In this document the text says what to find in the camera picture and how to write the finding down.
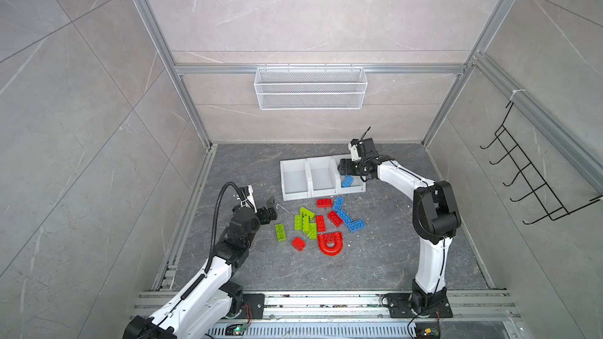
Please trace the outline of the blue lego brick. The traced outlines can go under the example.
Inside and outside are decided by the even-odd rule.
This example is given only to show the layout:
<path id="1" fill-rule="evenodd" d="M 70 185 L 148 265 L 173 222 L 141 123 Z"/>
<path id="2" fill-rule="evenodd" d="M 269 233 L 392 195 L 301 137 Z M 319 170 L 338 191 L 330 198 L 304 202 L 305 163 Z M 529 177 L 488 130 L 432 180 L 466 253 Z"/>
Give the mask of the blue lego brick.
<path id="1" fill-rule="evenodd" d="M 366 228 L 366 224 L 362 219 L 359 219 L 356 221 L 350 221 L 349 223 L 346 224 L 346 226 L 350 230 L 351 233 L 358 232 L 359 230 Z"/>
<path id="2" fill-rule="evenodd" d="M 344 199 L 342 197 L 337 197 L 333 203 L 332 209 L 335 212 L 339 212 L 340 210 L 342 210 L 343 204 L 344 204 Z"/>
<path id="3" fill-rule="evenodd" d="M 346 176 L 342 182 L 342 187 L 348 188 L 353 184 L 353 182 L 354 182 L 354 178 L 352 176 Z"/>
<path id="4" fill-rule="evenodd" d="M 345 210 L 339 210 L 337 212 L 337 215 L 343 221 L 343 223 L 346 225 L 353 222 L 353 219 L 345 212 Z"/>

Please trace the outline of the white three-compartment bin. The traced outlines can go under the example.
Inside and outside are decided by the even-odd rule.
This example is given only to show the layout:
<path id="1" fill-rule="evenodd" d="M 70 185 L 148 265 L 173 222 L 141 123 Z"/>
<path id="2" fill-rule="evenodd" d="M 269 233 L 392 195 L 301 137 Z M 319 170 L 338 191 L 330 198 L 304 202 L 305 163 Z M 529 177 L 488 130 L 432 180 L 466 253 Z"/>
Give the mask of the white three-compartment bin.
<path id="1" fill-rule="evenodd" d="M 280 162 L 280 176 L 284 201 L 322 198 L 366 192 L 366 183 L 353 177 L 349 187 L 343 187 L 345 176 L 338 171 L 341 159 L 349 155 L 329 155 Z"/>

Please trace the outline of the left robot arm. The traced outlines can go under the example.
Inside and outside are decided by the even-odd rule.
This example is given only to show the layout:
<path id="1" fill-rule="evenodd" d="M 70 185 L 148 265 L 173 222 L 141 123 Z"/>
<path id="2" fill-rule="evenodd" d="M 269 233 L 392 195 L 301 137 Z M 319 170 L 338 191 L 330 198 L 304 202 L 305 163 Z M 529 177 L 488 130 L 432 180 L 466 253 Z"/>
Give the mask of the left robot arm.
<path id="1" fill-rule="evenodd" d="M 276 218 L 274 198 L 262 208 L 250 202 L 234 207 L 229 226 L 195 277 L 150 317 L 135 316 L 123 337 L 202 338 L 224 318 L 251 320 L 255 307 L 245 302 L 243 287 L 231 278 L 247 259 L 260 226 Z"/>

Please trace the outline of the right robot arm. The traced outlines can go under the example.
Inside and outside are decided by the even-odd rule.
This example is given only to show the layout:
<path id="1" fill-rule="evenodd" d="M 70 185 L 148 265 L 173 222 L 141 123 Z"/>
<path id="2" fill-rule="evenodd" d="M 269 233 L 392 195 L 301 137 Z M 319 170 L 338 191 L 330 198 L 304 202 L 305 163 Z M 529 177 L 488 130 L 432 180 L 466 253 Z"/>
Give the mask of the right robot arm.
<path id="1" fill-rule="evenodd" d="M 428 316 L 447 301 L 445 270 L 449 247 L 462 220 L 452 185 L 436 182 L 403 167 L 389 155 L 378 153 L 371 138 L 353 139 L 350 157 L 338 171 L 362 180 L 379 179 L 401 191 L 413 203 L 412 224 L 420 237 L 419 268 L 413 279 L 410 305 L 414 314 Z"/>

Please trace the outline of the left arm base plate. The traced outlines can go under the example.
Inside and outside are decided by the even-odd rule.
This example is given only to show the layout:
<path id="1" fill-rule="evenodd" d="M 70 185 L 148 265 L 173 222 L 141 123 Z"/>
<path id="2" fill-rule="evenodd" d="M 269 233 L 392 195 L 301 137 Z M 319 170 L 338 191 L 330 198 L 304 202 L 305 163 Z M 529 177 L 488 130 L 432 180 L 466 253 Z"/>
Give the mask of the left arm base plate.
<path id="1" fill-rule="evenodd" d="M 260 320 L 265 309 L 263 293 L 240 293 L 232 298 L 226 319 Z"/>

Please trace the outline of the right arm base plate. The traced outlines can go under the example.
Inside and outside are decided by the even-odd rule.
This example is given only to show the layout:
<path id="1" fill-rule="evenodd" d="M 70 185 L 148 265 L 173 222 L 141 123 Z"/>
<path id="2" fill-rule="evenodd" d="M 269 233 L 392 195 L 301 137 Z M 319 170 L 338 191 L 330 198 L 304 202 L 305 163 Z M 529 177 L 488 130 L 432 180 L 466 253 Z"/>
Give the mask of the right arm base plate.
<path id="1" fill-rule="evenodd" d="M 417 291 L 411 293 L 387 293 L 381 304 L 388 309 L 393 319 L 452 318 L 452 308 L 446 290 L 429 293 L 425 296 Z"/>

